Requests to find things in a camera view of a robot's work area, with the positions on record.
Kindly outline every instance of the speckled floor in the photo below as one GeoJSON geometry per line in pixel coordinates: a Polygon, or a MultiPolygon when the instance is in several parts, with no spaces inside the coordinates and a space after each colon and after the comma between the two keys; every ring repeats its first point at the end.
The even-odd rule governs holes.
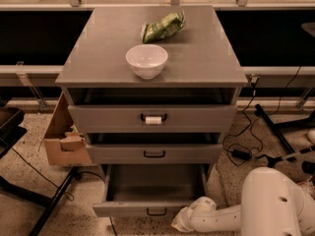
{"type": "MultiPolygon", "coordinates": [[[[52,116],[52,109],[56,101],[49,101],[49,106],[43,113],[36,111],[36,103],[30,101],[9,101],[7,106],[18,106],[25,110],[25,120],[21,126],[28,132],[14,146],[23,158],[34,166],[40,173],[52,180],[57,185],[61,184],[70,168],[60,166],[50,166],[47,161],[42,138],[52,116]]],[[[266,102],[261,103],[266,107],[267,112],[273,112],[272,107],[268,107],[266,102]]],[[[253,107],[246,113],[255,120],[253,107]]],[[[284,107],[278,114],[271,116],[275,122],[295,120],[305,118],[314,109],[314,104],[305,107],[305,113],[301,114],[295,108],[284,107]]],[[[239,111],[230,129],[230,134],[238,134],[248,124],[248,120],[239,111]]],[[[237,138],[231,138],[224,143],[225,147],[238,144],[253,149],[255,155],[266,153],[270,156],[280,156],[285,154],[277,138],[275,138],[264,120],[259,119],[253,126],[252,132],[262,140],[261,144],[250,134],[249,130],[237,138]]],[[[294,149],[299,150],[311,146],[306,137],[307,130],[298,130],[284,133],[294,149]]],[[[311,152],[302,155],[292,162],[279,162],[276,169],[289,176],[295,182],[306,180],[309,175],[301,170],[303,160],[315,161],[315,153],[311,152]]],[[[210,197],[217,203],[218,208],[230,207],[240,204],[242,182],[246,175],[254,168],[266,166],[265,159],[256,160],[252,158],[241,166],[232,164],[222,151],[218,163],[215,165],[208,182],[210,197]]],[[[91,171],[99,173],[96,166],[81,167],[80,171],[91,171]]],[[[0,160],[1,175],[9,182],[29,190],[39,192],[48,197],[53,196],[56,188],[41,178],[25,162],[23,162],[15,152],[10,150],[0,160]]],[[[74,197],[73,201],[63,197],[57,208],[51,214],[39,235],[114,235],[109,218],[96,217],[92,205],[98,203],[102,198],[103,183],[93,175],[84,174],[80,181],[74,180],[68,192],[74,197]]],[[[32,227],[39,219],[43,208],[26,201],[18,200],[11,196],[0,193],[0,235],[24,236],[29,235],[32,227]]],[[[172,217],[132,217],[132,218],[112,218],[117,235],[183,235],[174,230],[171,226],[172,217]]],[[[207,234],[189,233],[188,235],[234,235],[233,232],[213,232],[207,234]]]]}

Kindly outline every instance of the white robotic arm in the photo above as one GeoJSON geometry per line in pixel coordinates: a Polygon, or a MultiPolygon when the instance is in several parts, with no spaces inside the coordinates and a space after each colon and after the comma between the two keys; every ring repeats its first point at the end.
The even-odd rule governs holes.
{"type": "Polygon", "coordinates": [[[172,222],[179,231],[238,231],[241,236],[300,236],[315,231],[315,201],[281,172],[260,167],[246,177],[241,205],[216,210],[202,197],[172,222]]]}

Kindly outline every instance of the bowl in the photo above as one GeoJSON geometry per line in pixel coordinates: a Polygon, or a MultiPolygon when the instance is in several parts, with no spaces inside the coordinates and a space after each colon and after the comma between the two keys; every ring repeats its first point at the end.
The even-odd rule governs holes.
{"type": "Polygon", "coordinates": [[[126,54],[126,60],[132,71],[145,80],[160,74],[165,67],[167,58],[167,52],[154,44],[137,45],[126,54]]]}

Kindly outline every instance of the floor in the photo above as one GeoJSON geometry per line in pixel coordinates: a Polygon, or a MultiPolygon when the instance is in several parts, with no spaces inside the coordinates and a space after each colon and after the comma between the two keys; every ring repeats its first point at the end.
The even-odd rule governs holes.
{"type": "MultiPolygon", "coordinates": [[[[235,0],[181,0],[182,3],[234,3],[235,0]]],[[[314,0],[249,0],[249,3],[305,3],[314,0]]],[[[138,3],[157,3],[168,4],[169,0],[83,0],[84,4],[138,4],[138,3]]],[[[54,5],[69,4],[69,0],[0,0],[1,6],[20,6],[20,5],[54,5]]],[[[50,166],[47,161],[45,147],[42,143],[43,136],[52,117],[52,111],[56,105],[56,100],[49,100],[48,107],[38,113],[35,101],[27,100],[11,100],[7,106],[17,106],[25,110],[25,120],[22,126],[28,132],[16,143],[15,150],[33,167],[48,179],[61,184],[65,176],[68,174],[69,167],[50,166]]],[[[237,144],[236,147],[253,148],[254,155],[266,153],[270,156],[284,155],[279,140],[271,133],[266,123],[260,118],[255,122],[252,132],[259,140],[255,139],[249,130],[241,136],[234,137],[248,125],[248,119],[243,115],[242,109],[248,101],[238,102],[239,111],[236,114],[234,123],[229,131],[232,135],[226,140],[224,146],[237,144]]],[[[261,103],[268,113],[273,113],[277,108],[277,99],[273,99],[273,103],[257,100],[252,102],[247,109],[251,120],[256,120],[254,114],[254,105],[261,103]]],[[[305,118],[314,109],[314,100],[310,100],[304,107],[304,113],[301,113],[294,107],[292,102],[286,104],[282,102],[281,109],[271,118],[275,122],[295,120],[305,118]]],[[[289,140],[294,149],[300,150],[311,146],[308,141],[307,130],[290,131],[285,133],[285,137],[289,140]]],[[[295,182],[306,180],[309,175],[301,170],[301,162],[304,160],[315,161],[314,152],[302,155],[292,163],[288,161],[279,162],[276,169],[290,177],[295,182]]],[[[1,176],[13,184],[25,187],[27,189],[39,192],[48,197],[53,196],[55,187],[39,176],[37,172],[21,160],[14,152],[10,151],[0,161],[1,176]]],[[[214,166],[211,177],[208,181],[210,198],[218,205],[218,209],[223,207],[231,207],[240,204],[242,183],[246,175],[254,168],[266,166],[265,159],[257,160],[254,158],[245,162],[240,166],[235,166],[222,150],[218,163],[214,166]]],[[[95,166],[81,167],[81,171],[91,171],[99,173],[99,169],[95,166]]],[[[84,174],[80,181],[73,181],[68,192],[73,195],[74,200],[70,201],[63,197],[59,205],[49,217],[43,226],[40,235],[76,235],[76,236],[100,236],[114,235],[109,218],[98,218],[92,209],[94,203],[98,203],[102,198],[103,184],[102,181],[92,174],[84,174]]],[[[36,224],[43,208],[30,204],[25,201],[17,200],[13,197],[5,195],[0,190],[0,236],[24,236],[28,235],[36,224]]],[[[116,229],[117,235],[184,235],[177,232],[170,226],[172,217],[150,217],[150,218],[112,218],[112,222],[116,229]]],[[[233,232],[213,232],[213,233],[196,233],[192,232],[188,235],[214,235],[214,236],[231,236],[233,232]]]]}
{"type": "MultiPolygon", "coordinates": [[[[28,132],[16,143],[14,146],[15,150],[41,174],[55,184],[60,185],[70,168],[50,166],[42,143],[56,102],[56,100],[48,101],[48,107],[42,113],[38,113],[37,103],[31,100],[18,101],[13,99],[8,102],[7,106],[20,107],[26,112],[25,120],[21,126],[25,127],[28,132]]],[[[258,99],[256,102],[252,102],[245,112],[252,121],[257,119],[254,114],[254,105],[257,103],[260,103],[268,113],[276,110],[277,105],[258,99]]],[[[249,123],[241,111],[245,106],[246,100],[238,102],[239,111],[229,131],[229,134],[232,136],[225,141],[224,146],[226,148],[230,145],[234,145],[231,148],[253,148],[254,156],[241,166],[235,166],[228,159],[225,151],[222,150],[220,159],[214,166],[208,181],[210,198],[217,203],[218,209],[240,204],[242,183],[246,175],[256,167],[267,165],[266,159],[255,159],[256,155],[266,153],[276,157],[285,154],[279,140],[272,134],[262,118],[259,118],[252,127],[252,133],[262,143],[251,135],[250,130],[247,130],[239,137],[235,138],[233,136],[242,131],[249,123]]],[[[283,101],[279,112],[271,115],[271,118],[275,123],[306,118],[314,109],[314,106],[314,101],[310,100],[304,107],[304,113],[301,113],[300,110],[283,101]]],[[[289,143],[296,150],[308,148],[312,145],[306,134],[307,130],[292,130],[284,133],[289,143]]],[[[310,152],[299,156],[295,162],[282,161],[275,168],[293,181],[301,182],[310,176],[302,171],[301,163],[304,160],[314,162],[314,155],[314,152],[310,152]]],[[[234,162],[241,163],[242,161],[235,159],[234,162]]],[[[81,167],[80,171],[99,173],[96,166],[81,167]]],[[[53,196],[56,191],[52,184],[40,177],[12,150],[1,159],[0,172],[12,184],[44,194],[47,197],[53,196]]],[[[68,189],[74,200],[69,201],[64,196],[41,229],[39,235],[114,235],[109,218],[96,217],[92,209],[94,203],[100,202],[102,191],[103,184],[99,178],[92,174],[83,174],[83,178],[80,181],[73,181],[68,189]]],[[[3,191],[0,193],[0,207],[0,235],[28,235],[43,212],[41,206],[15,199],[5,195],[3,191]]],[[[184,233],[177,232],[170,226],[171,221],[172,217],[170,216],[112,218],[117,235],[183,235],[184,233]]],[[[229,236],[234,235],[234,233],[212,232],[202,234],[192,232],[188,235],[229,236]]]]}

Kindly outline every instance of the cardboard box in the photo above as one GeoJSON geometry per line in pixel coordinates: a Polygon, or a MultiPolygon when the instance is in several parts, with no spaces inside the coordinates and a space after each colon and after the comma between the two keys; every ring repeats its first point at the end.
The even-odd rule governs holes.
{"type": "Polygon", "coordinates": [[[73,120],[68,102],[61,94],[44,136],[44,145],[50,165],[93,165],[81,133],[72,132],[73,120]]]}

